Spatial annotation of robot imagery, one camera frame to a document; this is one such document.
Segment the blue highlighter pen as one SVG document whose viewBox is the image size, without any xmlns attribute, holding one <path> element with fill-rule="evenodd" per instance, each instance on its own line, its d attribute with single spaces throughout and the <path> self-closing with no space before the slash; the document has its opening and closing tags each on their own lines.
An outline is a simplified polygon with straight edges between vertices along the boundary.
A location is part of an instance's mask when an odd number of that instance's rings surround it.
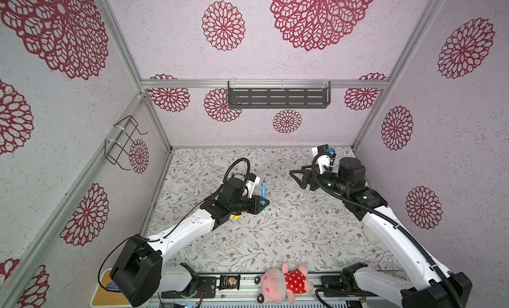
<svg viewBox="0 0 509 308">
<path fill-rule="evenodd" d="M 263 198 L 266 198 L 266 183 L 265 183 L 265 181 L 263 181 L 263 183 L 262 183 L 262 194 L 261 195 Z"/>
</svg>

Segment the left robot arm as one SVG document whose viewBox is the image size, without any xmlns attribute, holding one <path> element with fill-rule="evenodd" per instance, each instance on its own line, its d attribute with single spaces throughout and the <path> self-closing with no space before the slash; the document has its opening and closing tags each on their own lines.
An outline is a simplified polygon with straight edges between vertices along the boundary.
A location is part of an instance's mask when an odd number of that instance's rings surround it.
<svg viewBox="0 0 509 308">
<path fill-rule="evenodd" d="M 247 180 L 230 178 L 179 224 L 147 238 L 139 234 L 129 237 L 109 275 L 129 304 L 139 307 L 155 293 L 185 290 L 193 279 L 190 269 L 165 264 L 193 240 L 228 222 L 231 216 L 257 215 L 269 206 L 268 199 L 253 193 L 260 183 L 254 174 L 249 174 Z"/>
</svg>

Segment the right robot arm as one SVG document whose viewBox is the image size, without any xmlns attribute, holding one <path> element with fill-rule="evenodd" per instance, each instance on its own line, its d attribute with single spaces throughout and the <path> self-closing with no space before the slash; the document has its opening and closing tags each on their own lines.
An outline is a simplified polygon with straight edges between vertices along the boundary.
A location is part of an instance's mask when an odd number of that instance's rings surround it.
<svg viewBox="0 0 509 308">
<path fill-rule="evenodd" d="M 400 223 L 385 199 L 366 185 L 365 167 L 356 158 L 342 158 L 333 171 L 334 156 L 316 154 L 309 166 L 290 171 L 302 188 L 321 189 L 343 202 L 370 229 L 399 262 L 408 281 L 379 272 L 359 262 L 344 268 L 340 286 L 322 288 L 323 293 L 343 296 L 378 296 L 398 307 L 465 307 L 470 279 L 453 273 L 435 259 Z"/>
</svg>

